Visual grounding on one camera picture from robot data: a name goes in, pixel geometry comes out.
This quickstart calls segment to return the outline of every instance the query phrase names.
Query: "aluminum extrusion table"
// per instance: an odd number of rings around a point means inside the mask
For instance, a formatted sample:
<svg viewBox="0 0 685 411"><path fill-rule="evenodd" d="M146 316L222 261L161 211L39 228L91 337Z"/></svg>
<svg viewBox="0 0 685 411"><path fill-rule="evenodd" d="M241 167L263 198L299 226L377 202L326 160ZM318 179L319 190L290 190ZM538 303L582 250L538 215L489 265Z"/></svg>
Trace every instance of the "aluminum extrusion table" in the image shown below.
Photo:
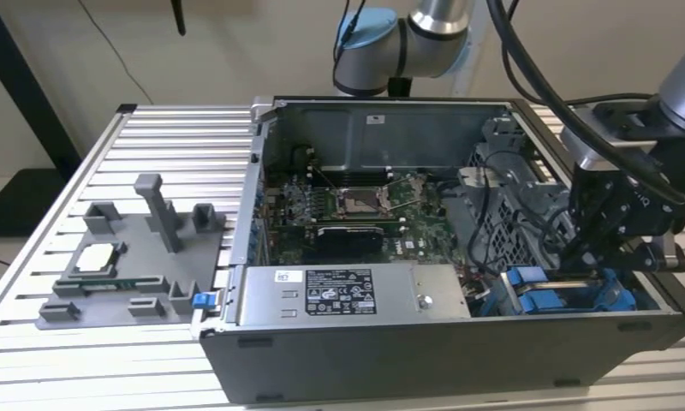
<svg viewBox="0 0 685 411"><path fill-rule="evenodd" d="M558 134L553 113L535 111ZM113 200L121 213L147 212L131 188L139 172L162 173L163 197L178 211L209 202L227 213L217 271L217 283L225 282L249 124L250 109L238 106L139 106L114 116L0 281L0 409L242 409L226 401L189 325L39 331L31 322L86 230L81 216L90 202ZM685 248L685 232L678 243ZM685 285L685 273L677 276ZM587 390L283 409L685 409L685 338L666 351L634 355Z"/></svg>

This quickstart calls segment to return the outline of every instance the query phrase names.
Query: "motherboard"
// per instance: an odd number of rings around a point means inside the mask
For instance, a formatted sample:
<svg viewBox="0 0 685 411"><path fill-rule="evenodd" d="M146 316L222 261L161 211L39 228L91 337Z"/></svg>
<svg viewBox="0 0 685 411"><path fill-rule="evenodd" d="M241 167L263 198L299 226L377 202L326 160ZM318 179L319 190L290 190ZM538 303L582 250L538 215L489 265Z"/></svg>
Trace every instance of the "motherboard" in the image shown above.
<svg viewBox="0 0 685 411"><path fill-rule="evenodd" d="M442 194L423 170L275 176L265 191L270 265L451 264L463 270Z"/></svg>

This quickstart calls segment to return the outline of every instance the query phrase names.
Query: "power supply label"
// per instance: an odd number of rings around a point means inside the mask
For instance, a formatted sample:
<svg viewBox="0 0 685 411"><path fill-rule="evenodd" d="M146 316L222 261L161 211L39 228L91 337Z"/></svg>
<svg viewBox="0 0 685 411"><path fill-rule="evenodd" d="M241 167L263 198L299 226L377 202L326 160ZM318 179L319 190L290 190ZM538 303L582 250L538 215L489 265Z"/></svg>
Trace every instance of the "power supply label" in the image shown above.
<svg viewBox="0 0 685 411"><path fill-rule="evenodd" d="M306 270L309 315L375 313L375 290L370 270Z"/></svg>

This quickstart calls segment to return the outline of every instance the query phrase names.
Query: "screw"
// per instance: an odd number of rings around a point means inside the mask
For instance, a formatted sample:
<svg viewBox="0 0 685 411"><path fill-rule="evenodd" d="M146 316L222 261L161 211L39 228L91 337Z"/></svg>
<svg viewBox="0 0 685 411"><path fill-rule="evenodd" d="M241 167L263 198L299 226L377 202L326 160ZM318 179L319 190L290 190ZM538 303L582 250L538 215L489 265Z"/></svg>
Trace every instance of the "screw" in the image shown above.
<svg viewBox="0 0 685 411"><path fill-rule="evenodd" d="M427 295L417 295L417 300L418 308L421 308L422 310L426 310L434 304L434 300L431 300L431 297L429 297Z"/></svg>
<svg viewBox="0 0 685 411"><path fill-rule="evenodd" d="M586 263L587 265L591 265L595 262L595 259L593 258L593 254L583 253L583 255L581 255L581 261L583 261L583 263Z"/></svg>

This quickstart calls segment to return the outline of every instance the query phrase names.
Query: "black pole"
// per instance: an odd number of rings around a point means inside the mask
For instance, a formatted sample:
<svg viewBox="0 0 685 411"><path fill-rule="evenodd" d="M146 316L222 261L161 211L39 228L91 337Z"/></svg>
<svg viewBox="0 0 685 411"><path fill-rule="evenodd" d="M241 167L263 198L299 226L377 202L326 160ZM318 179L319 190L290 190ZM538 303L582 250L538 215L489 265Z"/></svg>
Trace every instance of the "black pole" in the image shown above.
<svg viewBox="0 0 685 411"><path fill-rule="evenodd" d="M81 157L0 18L0 81L65 181Z"/></svg>
<svg viewBox="0 0 685 411"><path fill-rule="evenodd" d="M55 166L19 170L0 191L0 236L14 237L35 229L81 158L1 18L0 81Z"/></svg>
<svg viewBox="0 0 685 411"><path fill-rule="evenodd" d="M171 3L171 14L174 15L174 24L178 26L178 33L181 36L185 35L185 17L182 15L182 0L170 0Z"/></svg>

